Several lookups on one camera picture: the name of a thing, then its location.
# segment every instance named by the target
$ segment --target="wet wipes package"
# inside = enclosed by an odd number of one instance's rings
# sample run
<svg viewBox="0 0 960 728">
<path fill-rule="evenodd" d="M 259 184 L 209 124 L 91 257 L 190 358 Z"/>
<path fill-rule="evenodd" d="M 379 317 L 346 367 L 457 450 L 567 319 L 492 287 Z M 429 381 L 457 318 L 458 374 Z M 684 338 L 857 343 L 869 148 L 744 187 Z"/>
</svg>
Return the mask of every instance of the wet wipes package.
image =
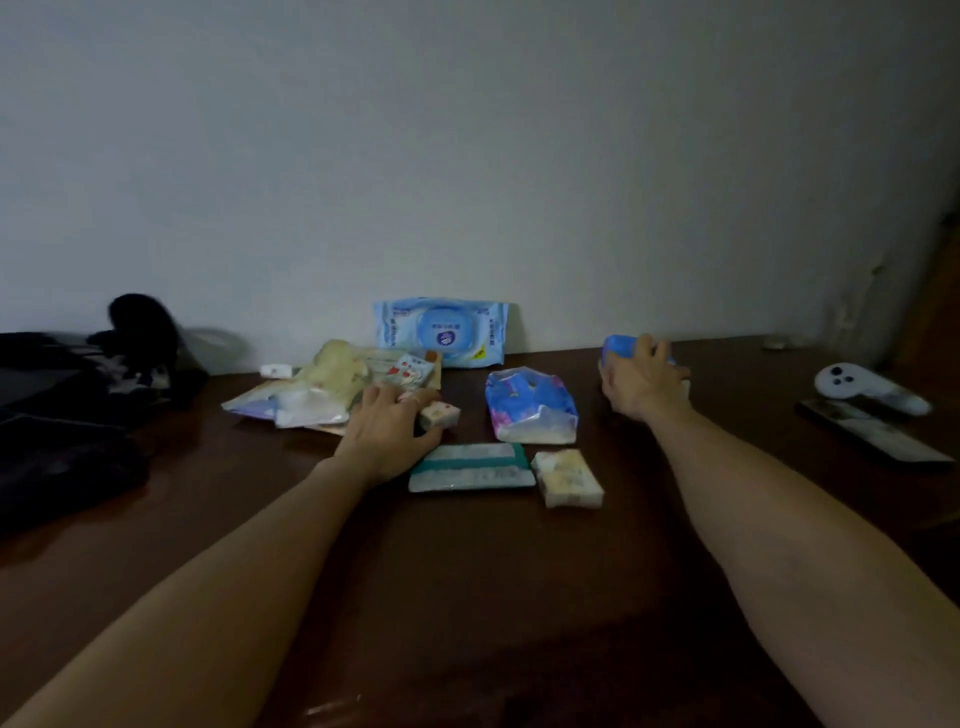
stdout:
<svg viewBox="0 0 960 728">
<path fill-rule="evenodd" d="M 487 377 L 487 405 L 497 440 L 568 445 L 577 440 L 577 408 L 558 376 L 529 367 Z"/>
<path fill-rule="evenodd" d="M 410 471 L 411 493 L 527 488 L 537 484 L 520 445 L 440 445 Z"/>
<path fill-rule="evenodd" d="M 503 363 L 506 303 L 401 299 L 373 305 L 376 345 L 408 352 L 434 350 L 444 366 L 478 369 Z"/>
</svg>

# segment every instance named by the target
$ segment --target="game controller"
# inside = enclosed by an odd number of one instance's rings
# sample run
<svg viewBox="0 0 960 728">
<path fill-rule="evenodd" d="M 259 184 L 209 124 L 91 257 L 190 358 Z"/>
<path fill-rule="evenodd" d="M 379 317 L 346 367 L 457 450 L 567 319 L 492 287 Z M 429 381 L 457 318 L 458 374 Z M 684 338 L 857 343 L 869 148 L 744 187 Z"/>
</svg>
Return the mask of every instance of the game controller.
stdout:
<svg viewBox="0 0 960 728">
<path fill-rule="evenodd" d="M 928 401 L 858 364 L 831 364 L 814 378 L 813 385 L 820 394 L 832 400 L 863 395 L 915 416 L 925 415 L 931 409 Z"/>
</svg>

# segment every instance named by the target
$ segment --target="teal and white package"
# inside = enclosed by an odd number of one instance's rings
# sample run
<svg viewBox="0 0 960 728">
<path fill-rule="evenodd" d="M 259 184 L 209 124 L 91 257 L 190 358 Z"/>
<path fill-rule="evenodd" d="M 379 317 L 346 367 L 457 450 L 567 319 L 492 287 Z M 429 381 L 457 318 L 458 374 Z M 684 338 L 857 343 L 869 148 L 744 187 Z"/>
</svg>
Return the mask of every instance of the teal and white package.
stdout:
<svg viewBox="0 0 960 728">
<path fill-rule="evenodd" d="M 479 369 L 503 363 L 506 303 L 459 299 L 378 301 L 376 346 L 408 352 L 440 352 L 444 366 Z"/>
<path fill-rule="evenodd" d="M 520 445 L 440 445 L 410 471 L 411 493 L 530 488 L 537 477 Z"/>
</svg>

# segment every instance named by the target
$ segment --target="person's right arm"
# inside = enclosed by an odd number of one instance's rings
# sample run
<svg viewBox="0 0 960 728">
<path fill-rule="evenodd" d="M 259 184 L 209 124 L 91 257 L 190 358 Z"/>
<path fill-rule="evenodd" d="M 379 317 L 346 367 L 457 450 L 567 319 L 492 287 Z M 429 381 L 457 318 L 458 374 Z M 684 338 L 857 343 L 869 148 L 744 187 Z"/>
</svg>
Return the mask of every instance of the person's right arm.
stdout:
<svg viewBox="0 0 960 728">
<path fill-rule="evenodd" d="M 960 725 L 960 610 L 879 530 L 693 410 L 667 345 L 608 355 L 751 628 L 829 728 Z"/>
</svg>

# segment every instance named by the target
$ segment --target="gray wall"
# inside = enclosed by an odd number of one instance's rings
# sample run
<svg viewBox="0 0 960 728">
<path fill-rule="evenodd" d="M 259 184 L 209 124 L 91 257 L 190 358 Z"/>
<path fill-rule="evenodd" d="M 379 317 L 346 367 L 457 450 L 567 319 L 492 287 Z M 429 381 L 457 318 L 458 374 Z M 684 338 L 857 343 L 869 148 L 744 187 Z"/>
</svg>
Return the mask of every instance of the gray wall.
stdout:
<svg viewBox="0 0 960 728">
<path fill-rule="evenodd" d="M 869 355 L 956 188 L 957 27 L 948 0 L 8 0 L 0 330 L 133 290 L 215 329 L 220 371 L 419 294 L 519 304 L 515 349 L 817 334 L 887 250 Z"/>
</svg>

